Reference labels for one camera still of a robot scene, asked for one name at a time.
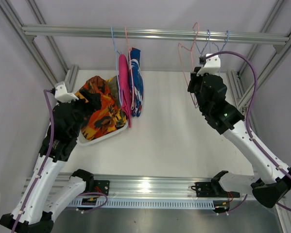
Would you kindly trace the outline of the yellow grey camouflage trousers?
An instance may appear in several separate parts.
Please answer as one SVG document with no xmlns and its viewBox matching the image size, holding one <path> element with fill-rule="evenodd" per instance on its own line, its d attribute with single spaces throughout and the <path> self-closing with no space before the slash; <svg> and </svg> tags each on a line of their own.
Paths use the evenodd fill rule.
<svg viewBox="0 0 291 233">
<path fill-rule="evenodd" d="M 114 77 L 112 77 L 110 79 L 107 79 L 106 82 L 107 82 L 107 84 L 108 84 L 108 86 L 110 88 L 111 95 L 115 99 L 116 105 L 119 108 L 121 108 L 117 77 L 114 76 Z"/>
</svg>

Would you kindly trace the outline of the orange camouflage trousers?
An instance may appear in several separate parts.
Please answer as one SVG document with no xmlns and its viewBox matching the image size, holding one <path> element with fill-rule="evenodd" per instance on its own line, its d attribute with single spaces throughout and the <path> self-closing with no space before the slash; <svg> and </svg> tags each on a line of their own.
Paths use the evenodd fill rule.
<svg viewBox="0 0 291 233">
<path fill-rule="evenodd" d="M 84 92 L 100 95 L 101 109 L 86 117 L 81 129 L 82 135 L 88 141 L 119 130 L 127 122 L 126 114 L 118 106 L 117 99 L 112 94 L 109 84 L 109 80 L 94 76 L 87 80 L 75 93 L 78 98 L 85 100 L 86 103 L 92 103 L 92 101 L 83 95 Z"/>
</svg>

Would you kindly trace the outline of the blue hanger of camouflage trousers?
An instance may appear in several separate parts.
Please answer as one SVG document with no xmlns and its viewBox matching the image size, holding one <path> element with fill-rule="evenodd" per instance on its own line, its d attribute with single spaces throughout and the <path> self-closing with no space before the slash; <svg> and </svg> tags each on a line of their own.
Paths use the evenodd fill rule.
<svg viewBox="0 0 291 233">
<path fill-rule="evenodd" d="M 207 29 L 207 39 L 206 39 L 206 42 L 204 44 L 204 46 L 202 48 L 199 48 L 197 42 L 195 42 L 195 47 L 199 53 L 200 56 L 203 56 L 205 55 L 205 50 L 207 47 L 209 47 L 209 51 L 211 51 L 211 46 L 208 45 L 209 42 L 210 42 L 210 39 L 211 39 L 211 30 L 210 29 Z"/>
</svg>

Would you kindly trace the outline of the blue white patterned trousers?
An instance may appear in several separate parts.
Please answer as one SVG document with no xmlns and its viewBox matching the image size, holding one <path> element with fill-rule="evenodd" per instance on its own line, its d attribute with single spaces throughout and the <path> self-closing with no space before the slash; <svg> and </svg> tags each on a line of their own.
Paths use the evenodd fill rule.
<svg viewBox="0 0 291 233">
<path fill-rule="evenodd" d="M 140 53 L 141 50 L 137 48 L 131 48 L 131 60 L 132 60 L 132 70 L 134 77 L 134 86 L 135 86 L 135 106 L 132 110 L 133 117 L 140 117 L 143 107 L 143 97 L 144 97 L 144 85 L 143 78 L 140 70 Z"/>
</svg>

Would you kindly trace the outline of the light blue wire hanger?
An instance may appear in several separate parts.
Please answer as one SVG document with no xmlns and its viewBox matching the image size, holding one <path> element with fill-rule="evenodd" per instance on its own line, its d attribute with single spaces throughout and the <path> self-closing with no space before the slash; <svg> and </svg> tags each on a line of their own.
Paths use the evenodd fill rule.
<svg viewBox="0 0 291 233">
<path fill-rule="evenodd" d="M 216 46 L 216 48 L 217 48 L 218 52 L 221 52 L 221 51 L 223 51 L 223 50 L 224 50 L 224 48 L 225 48 L 226 44 L 227 44 L 227 43 L 228 43 L 228 41 L 229 41 L 229 36 L 230 36 L 230 31 L 229 31 L 229 30 L 227 30 L 227 31 L 226 31 L 226 39 L 224 40 L 224 44 L 222 45 L 222 47 L 221 47 L 221 48 L 219 48 L 219 46 L 218 46 L 218 45 L 217 45 L 215 42 L 212 42 L 212 44 L 213 44 L 214 46 Z"/>
</svg>

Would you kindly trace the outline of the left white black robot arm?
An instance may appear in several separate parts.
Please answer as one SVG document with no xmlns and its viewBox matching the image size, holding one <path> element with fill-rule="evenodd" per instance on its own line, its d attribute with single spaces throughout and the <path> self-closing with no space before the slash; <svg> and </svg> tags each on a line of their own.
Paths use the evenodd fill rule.
<svg viewBox="0 0 291 233">
<path fill-rule="evenodd" d="M 78 169 L 71 175 L 67 186 L 53 198 L 48 198 L 57 175 L 77 144 L 82 125 L 101 109 L 101 95 L 82 90 L 81 99 L 60 100 L 51 106 L 48 93 L 55 94 L 55 90 L 44 90 L 50 125 L 39 149 L 34 173 L 16 208 L 0 218 L 0 225 L 13 233 L 51 232 L 55 220 L 68 204 L 81 194 L 92 193 L 95 188 L 94 175 Z"/>
</svg>

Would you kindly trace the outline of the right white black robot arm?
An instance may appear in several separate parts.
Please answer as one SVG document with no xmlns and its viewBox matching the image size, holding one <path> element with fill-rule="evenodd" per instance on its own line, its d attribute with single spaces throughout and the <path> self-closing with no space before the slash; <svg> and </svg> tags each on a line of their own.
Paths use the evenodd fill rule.
<svg viewBox="0 0 291 233">
<path fill-rule="evenodd" d="M 272 208 L 291 190 L 291 166 L 275 156 L 245 123 L 244 115 L 226 100 L 227 86 L 221 76 L 205 67 L 190 73 L 188 92 L 193 94 L 207 123 L 245 156 L 256 175 L 222 170 L 211 179 L 211 192 L 223 196 L 238 192 Z"/>
</svg>

